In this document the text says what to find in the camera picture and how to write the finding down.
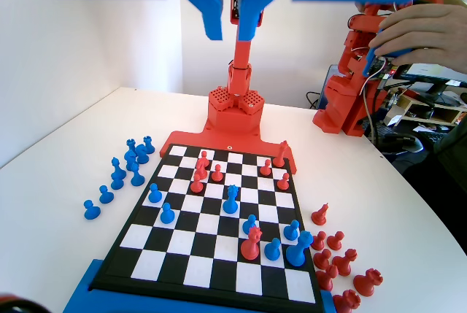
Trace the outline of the person's hand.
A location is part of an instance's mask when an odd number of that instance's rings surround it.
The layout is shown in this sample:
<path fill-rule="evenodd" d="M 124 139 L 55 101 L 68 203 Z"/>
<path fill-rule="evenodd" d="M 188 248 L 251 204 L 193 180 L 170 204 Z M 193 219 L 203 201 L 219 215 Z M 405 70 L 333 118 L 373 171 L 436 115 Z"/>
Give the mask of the person's hand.
<path fill-rule="evenodd" d="M 430 63 L 466 73 L 465 6 L 413 5 L 386 17 L 379 28 L 369 43 L 375 55 L 411 50 L 395 58 L 394 65 Z"/>

